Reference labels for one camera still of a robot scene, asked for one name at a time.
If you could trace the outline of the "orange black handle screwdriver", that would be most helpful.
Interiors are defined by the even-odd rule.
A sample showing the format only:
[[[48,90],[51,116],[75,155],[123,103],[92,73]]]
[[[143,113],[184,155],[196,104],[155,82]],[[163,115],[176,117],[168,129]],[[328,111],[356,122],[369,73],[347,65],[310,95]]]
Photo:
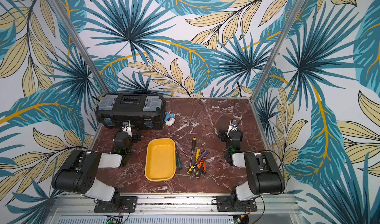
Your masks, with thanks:
[[[203,162],[201,162],[196,169],[196,178],[199,179],[202,175]]]

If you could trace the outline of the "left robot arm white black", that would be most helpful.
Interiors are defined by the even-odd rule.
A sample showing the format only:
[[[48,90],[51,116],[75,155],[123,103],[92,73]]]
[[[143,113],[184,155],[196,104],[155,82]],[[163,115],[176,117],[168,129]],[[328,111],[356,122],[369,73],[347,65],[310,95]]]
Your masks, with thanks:
[[[141,141],[141,133],[119,132],[114,138],[111,153],[73,151],[54,175],[54,189],[73,192],[97,202],[120,204],[117,188],[96,178],[99,169],[124,167],[134,143]]]

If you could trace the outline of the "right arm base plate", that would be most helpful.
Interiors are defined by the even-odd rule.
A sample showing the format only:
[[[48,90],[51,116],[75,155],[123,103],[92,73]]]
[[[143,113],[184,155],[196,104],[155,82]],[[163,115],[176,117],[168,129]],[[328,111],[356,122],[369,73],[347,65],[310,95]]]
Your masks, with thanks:
[[[215,197],[218,212],[256,212],[257,206],[253,200],[240,201],[232,196],[219,195]]]

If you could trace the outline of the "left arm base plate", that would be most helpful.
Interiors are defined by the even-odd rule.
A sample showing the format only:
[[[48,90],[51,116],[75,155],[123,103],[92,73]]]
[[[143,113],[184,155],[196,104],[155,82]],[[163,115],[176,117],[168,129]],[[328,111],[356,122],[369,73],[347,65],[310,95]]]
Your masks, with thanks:
[[[137,196],[120,196],[109,202],[96,201],[95,213],[134,213],[137,205]]]

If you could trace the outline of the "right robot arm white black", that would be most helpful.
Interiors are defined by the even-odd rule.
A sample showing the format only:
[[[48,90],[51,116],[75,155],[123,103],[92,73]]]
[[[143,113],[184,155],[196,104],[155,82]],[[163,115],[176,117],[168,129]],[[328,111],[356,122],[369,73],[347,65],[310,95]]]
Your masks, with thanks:
[[[277,195],[284,192],[285,181],[272,152],[242,152],[240,143],[243,133],[239,130],[220,130],[218,138],[226,144],[226,162],[246,171],[247,181],[233,189],[231,202],[249,201],[261,194]]]

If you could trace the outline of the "green black handle screwdriver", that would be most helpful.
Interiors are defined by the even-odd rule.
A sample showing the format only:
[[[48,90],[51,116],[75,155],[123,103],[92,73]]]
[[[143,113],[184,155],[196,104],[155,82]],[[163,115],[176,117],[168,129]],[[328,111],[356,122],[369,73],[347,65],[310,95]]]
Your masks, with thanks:
[[[183,168],[180,155],[176,152],[176,168],[181,170]]]

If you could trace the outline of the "long yellow black screwdriver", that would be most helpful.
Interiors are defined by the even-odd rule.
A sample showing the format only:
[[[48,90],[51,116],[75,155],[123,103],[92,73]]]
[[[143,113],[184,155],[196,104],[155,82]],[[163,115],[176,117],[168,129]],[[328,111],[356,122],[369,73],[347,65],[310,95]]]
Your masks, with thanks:
[[[193,140],[192,140],[192,148],[191,148],[191,156],[190,156],[190,164],[189,164],[189,168],[192,166],[192,161],[193,161],[193,155],[194,155],[194,151],[195,151],[195,147],[196,147],[196,142],[197,142],[197,139],[194,137]]]

